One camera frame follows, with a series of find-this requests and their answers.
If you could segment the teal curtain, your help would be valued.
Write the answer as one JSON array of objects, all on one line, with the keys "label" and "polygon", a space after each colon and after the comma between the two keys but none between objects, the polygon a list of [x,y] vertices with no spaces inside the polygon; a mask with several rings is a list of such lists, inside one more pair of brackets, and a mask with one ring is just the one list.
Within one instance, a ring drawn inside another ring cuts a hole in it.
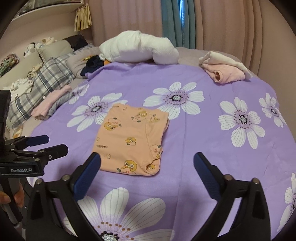
[{"label": "teal curtain", "polygon": [[162,0],[163,36],[174,47],[196,48],[196,14],[193,0]]}]

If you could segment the grey plaid pillow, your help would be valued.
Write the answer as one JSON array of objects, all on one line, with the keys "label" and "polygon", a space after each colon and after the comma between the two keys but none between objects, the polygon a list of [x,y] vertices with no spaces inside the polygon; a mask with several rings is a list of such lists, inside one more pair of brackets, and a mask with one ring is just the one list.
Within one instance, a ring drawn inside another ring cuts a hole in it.
[{"label": "grey plaid pillow", "polygon": [[70,84],[74,74],[61,58],[50,58],[33,79],[32,90],[11,99],[8,121],[13,128],[22,125],[43,100],[43,97],[56,89]]}]

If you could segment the beige headboard cushion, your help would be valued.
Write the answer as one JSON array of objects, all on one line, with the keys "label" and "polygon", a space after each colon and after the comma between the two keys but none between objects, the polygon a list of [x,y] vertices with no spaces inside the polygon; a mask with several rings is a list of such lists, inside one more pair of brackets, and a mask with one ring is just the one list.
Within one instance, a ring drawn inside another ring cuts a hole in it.
[{"label": "beige headboard cushion", "polygon": [[45,64],[51,57],[60,57],[62,55],[72,53],[73,49],[66,40],[57,41],[50,45],[41,47],[39,50],[24,58],[8,73],[1,77],[1,90],[9,87],[18,79],[27,77],[27,74],[33,67],[38,64]]}]

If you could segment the plush toys on headboard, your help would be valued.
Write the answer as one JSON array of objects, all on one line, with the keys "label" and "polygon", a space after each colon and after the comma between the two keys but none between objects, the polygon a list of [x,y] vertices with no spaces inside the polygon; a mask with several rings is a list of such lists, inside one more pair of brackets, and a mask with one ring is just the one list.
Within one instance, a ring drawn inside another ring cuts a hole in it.
[{"label": "plush toys on headboard", "polygon": [[30,54],[36,52],[38,49],[40,49],[41,47],[44,47],[46,45],[50,45],[52,43],[57,42],[57,39],[53,38],[53,37],[46,37],[44,39],[42,39],[41,41],[35,43],[35,42],[31,42],[29,45],[27,45],[24,53],[23,53],[23,57],[27,58],[27,56],[29,56]]}]

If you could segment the pink curtain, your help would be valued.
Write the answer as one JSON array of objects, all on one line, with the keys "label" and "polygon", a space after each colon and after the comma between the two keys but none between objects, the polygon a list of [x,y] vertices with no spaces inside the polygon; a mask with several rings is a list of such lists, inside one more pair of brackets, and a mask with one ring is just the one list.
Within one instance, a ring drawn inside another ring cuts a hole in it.
[{"label": "pink curtain", "polygon": [[[234,55],[256,74],[295,70],[295,1],[194,1],[196,48]],[[89,1],[95,44],[125,30],[163,37],[161,1]]]}]

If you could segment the yellow tassel hanging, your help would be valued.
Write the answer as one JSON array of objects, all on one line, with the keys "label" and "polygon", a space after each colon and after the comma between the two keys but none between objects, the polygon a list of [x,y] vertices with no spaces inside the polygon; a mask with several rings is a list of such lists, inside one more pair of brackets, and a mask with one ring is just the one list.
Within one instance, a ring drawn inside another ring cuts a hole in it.
[{"label": "yellow tassel hanging", "polygon": [[76,10],[74,31],[80,32],[92,26],[89,4],[86,4]]}]

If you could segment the dark navy garment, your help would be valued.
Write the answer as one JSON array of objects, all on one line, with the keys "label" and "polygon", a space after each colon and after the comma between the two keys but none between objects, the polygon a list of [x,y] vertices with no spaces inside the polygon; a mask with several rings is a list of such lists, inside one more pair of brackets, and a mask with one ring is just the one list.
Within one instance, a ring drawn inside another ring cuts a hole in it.
[{"label": "dark navy garment", "polygon": [[104,66],[104,61],[98,55],[92,56],[87,60],[85,67],[82,68],[80,75],[85,77],[87,73],[93,73]]}]

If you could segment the beige and pink folded clothes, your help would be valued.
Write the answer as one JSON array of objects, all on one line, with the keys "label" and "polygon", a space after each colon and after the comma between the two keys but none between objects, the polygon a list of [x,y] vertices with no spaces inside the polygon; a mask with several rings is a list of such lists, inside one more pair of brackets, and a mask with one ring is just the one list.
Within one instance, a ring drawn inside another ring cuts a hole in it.
[{"label": "beige and pink folded clothes", "polygon": [[214,51],[199,58],[199,65],[218,84],[250,80],[253,77],[243,63]]}]

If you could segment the purple floral bed sheet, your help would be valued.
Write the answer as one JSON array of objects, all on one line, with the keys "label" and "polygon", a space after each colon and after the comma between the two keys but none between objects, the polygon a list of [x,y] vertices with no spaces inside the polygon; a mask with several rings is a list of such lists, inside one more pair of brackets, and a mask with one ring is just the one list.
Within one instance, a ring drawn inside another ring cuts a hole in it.
[{"label": "purple floral bed sheet", "polygon": [[112,63],[88,75],[33,135],[66,144],[46,182],[72,173],[93,152],[114,104],[169,114],[160,169],[153,176],[100,171],[78,204],[104,240],[190,240],[209,217],[210,198],[193,164],[201,152],[235,179],[260,180],[271,237],[295,211],[295,140],[275,91],[257,77],[215,84],[199,67]]}]

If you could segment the white fluffy blanket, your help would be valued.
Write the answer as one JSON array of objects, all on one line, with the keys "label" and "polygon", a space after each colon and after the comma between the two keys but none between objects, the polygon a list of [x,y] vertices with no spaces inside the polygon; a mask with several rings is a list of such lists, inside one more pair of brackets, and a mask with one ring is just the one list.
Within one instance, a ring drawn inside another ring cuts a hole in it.
[{"label": "white fluffy blanket", "polygon": [[124,31],[99,46],[100,59],[109,62],[138,63],[153,60],[160,65],[177,64],[179,52],[165,37]]}]

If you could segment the pink and grey folded clothes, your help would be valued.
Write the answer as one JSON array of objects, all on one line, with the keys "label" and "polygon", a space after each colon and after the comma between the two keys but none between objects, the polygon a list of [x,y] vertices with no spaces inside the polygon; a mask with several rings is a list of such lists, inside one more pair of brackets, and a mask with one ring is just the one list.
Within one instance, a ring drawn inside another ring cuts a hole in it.
[{"label": "pink and grey folded clothes", "polygon": [[50,92],[45,99],[33,109],[31,116],[36,120],[47,120],[55,111],[73,96],[70,85]]}]

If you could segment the orange cartoon print shirt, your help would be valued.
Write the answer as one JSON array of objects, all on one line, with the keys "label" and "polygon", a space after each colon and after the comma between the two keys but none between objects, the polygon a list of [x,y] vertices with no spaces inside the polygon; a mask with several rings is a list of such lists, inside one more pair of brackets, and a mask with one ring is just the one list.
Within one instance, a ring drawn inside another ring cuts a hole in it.
[{"label": "orange cartoon print shirt", "polygon": [[93,151],[102,171],[153,176],[160,169],[169,114],[159,109],[114,104],[99,128]]}]

